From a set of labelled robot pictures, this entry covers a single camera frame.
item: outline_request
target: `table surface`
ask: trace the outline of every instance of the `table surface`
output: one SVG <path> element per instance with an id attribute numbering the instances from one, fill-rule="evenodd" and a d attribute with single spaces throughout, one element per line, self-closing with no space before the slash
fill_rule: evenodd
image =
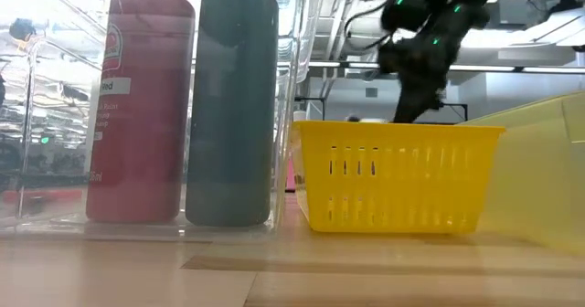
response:
<path id="1" fill-rule="evenodd" d="M 585 306 L 585 258 L 491 234 L 314 233 L 289 196 L 269 242 L 0 241 L 0 305 Z"/>

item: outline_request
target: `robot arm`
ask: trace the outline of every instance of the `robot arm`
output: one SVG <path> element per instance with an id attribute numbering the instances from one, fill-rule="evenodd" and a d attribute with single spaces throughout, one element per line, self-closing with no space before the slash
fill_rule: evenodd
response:
<path id="1" fill-rule="evenodd" d="M 472 28 L 489 21 L 488 0 L 388 0 L 381 25 L 392 36 L 398 29 L 417 32 L 378 49 L 380 72 L 397 72 L 401 92 L 394 122 L 412 123 L 427 110 L 438 110 L 449 67 Z"/>

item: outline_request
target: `bottle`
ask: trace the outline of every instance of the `bottle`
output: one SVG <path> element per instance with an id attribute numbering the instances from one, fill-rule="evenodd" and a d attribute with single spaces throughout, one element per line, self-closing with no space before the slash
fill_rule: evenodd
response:
<path id="1" fill-rule="evenodd" d="M 278 15 L 276 0 L 201 0 L 186 185 L 195 225 L 270 214 Z"/>
<path id="2" fill-rule="evenodd" d="M 195 11 L 187 0 L 112 0 L 86 214 L 164 222 L 179 211 Z"/>

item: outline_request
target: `yellow translucent container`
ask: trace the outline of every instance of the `yellow translucent container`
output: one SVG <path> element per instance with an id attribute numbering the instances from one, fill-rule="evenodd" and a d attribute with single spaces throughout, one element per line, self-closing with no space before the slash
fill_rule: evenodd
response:
<path id="1" fill-rule="evenodd" d="M 323 232 L 468 233 L 503 128 L 296 122 L 299 205 Z"/>
<path id="2" fill-rule="evenodd" d="M 585 254 L 585 92 L 503 111 L 481 230 Z"/>

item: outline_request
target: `clear plastic bin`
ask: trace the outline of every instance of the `clear plastic bin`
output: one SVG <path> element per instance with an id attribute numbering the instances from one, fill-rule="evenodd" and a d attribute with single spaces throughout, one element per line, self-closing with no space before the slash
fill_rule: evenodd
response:
<path id="1" fill-rule="evenodd" d="M 266 152 L 272 155 L 272 176 L 270 217 L 265 223 L 253 228 L 193 226 L 185 218 L 185 185 L 180 212 L 174 221 L 131 225 L 89 221 L 85 214 L 85 202 L 105 29 L 95 26 L 98 23 L 96 18 L 76 13 L 75 7 L 66 0 L 49 0 L 50 6 L 44 6 L 44 1 L 38 0 L 33 3 L 33 8 L 42 8 L 51 25 L 59 26 L 61 22 L 67 22 L 70 29 L 37 34 L 36 38 L 22 44 L 17 51 L 20 59 L 10 63 L 3 72 L 7 94 L 0 113 L 3 123 L 0 135 L 2 143 L 14 150 L 15 161 L 8 170 L 0 169 L 3 190 L 0 193 L 0 235 L 247 240 L 271 234 L 280 220 L 286 185 L 287 163 L 284 156 L 297 78 L 294 62 L 299 58 L 301 27 L 306 24 L 301 25 L 299 15 L 303 6 L 314 5 L 314 0 L 276 1 L 280 9 L 278 68 L 266 69 L 276 71 L 277 84 L 274 87 L 272 151 Z M 14 13 L 13 18 L 8 20 L 26 15 Z M 308 40 L 313 35 L 310 32 L 311 29 L 303 31 L 303 36 Z M 188 126 L 190 119 L 187 118 L 186 122 Z M 185 152 L 185 155 L 186 165 L 188 153 Z"/>
<path id="2" fill-rule="evenodd" d="M 309 72 L 309 61 L 311 60 L 311 52 L 313 51 L 317 21 L 319 20 L 322 3 L 323 0 L 305 0 L 301 26 L 301 49 L 299 53 L 297 82 L 304 81 Z"/>
<path id="3" fill-rule="evenodd" d="M 502 111 L 471 125 L 504 126 L 481 230 L 585 254 L 585 92 Z"/>
<path id="4" fill-rule="evenodd" d="M 299 205 L 324 232 L 469 233 L 502 128 L 296 122 Z"/>

